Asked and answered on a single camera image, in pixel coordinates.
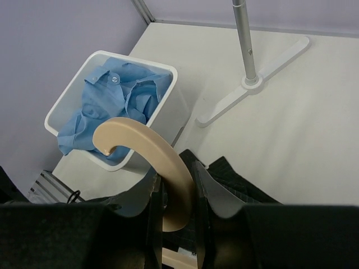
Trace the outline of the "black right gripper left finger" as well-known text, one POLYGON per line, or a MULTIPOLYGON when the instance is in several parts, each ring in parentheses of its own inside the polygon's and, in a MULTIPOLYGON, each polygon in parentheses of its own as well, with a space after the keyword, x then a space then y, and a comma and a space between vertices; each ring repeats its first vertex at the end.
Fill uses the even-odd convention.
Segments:
POLYGON ((101 202, 1 206, 2 268, 161 268, 163 184, 101 202))

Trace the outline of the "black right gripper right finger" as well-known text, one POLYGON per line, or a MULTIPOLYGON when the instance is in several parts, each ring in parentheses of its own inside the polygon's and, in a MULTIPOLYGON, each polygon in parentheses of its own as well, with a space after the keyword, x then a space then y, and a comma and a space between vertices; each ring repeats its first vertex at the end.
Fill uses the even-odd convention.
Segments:
POLYGON ((199 268, 357 268, 358 207, 246 203, 195 162, 199 268))

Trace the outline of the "dark striped shirt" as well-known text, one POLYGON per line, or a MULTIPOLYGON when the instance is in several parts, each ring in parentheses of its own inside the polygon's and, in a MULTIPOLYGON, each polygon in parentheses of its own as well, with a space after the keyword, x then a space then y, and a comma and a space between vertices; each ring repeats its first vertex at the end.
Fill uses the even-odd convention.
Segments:
MULTIPOLYGON (((207 171, 216 182, 246 203, 276 203, 279 202, 237 174, 227 159, 222 156, 211 163, 207 171)), ((196 253, 195 222, 191 218, 188 225, 182 230, 164 233, 163 247, 177 251, 183 248, 196 253)))

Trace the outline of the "beige hanger with dark shirt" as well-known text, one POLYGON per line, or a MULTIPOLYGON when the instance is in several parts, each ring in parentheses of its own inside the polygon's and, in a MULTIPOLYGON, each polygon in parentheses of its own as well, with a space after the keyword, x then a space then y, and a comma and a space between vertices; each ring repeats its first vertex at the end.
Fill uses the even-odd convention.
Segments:
POLYGON ((165 139, 138 121, 117 117, 97 127, 93 144, 104 155, 110 155, 117 146, 141 155, 164 179, 168 203, 163 231, 178 231, 188 224, 195 203, 195 183, 183 160, 165 139))

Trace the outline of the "light blue shirt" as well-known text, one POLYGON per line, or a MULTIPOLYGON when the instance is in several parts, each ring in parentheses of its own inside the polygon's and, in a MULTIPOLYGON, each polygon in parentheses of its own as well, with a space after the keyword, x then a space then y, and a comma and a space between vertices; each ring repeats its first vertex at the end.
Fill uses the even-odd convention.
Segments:
POLYGON ((109 58, 84 79, 81 108, 76 110, 57 135, 63 155, 85 150, 110 164, 121 162, 129 149, 118 146, 106 156, 93 144, 96 128, 114 117, 147 124, 172 82, 168 71, 154 72, 138 64, 109 58))

